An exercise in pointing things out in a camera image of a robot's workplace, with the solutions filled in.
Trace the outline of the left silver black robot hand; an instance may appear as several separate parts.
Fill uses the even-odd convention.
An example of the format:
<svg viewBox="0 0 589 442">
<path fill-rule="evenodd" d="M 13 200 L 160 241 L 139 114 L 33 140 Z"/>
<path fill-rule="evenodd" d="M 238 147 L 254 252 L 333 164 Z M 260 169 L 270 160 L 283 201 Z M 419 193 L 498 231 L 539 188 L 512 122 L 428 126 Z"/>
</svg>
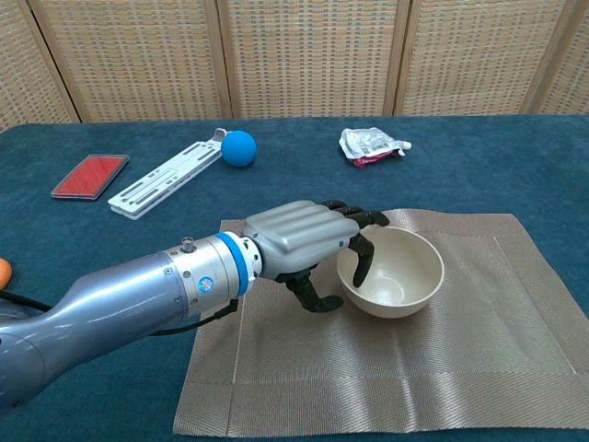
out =
<svg viewBox="0 0 589 442">
<path fill-rule="evenodd" d="M 258 249 L 254 275 L 286 285 L 302 307 L 313 313 L 340 308 L 338 296 L 320 297 L 311 271 L 327 258 L 349 249 L 357 255 L 352 283 L 363 284 L 375 255 L 374 244 L 363 235 L 368 226 L 386 227 L 389 219 L 378 210 L 364 210 L 339 200 L 322 203 L 295 201 L 246 218 L 242 235 Z"/>
</svg>

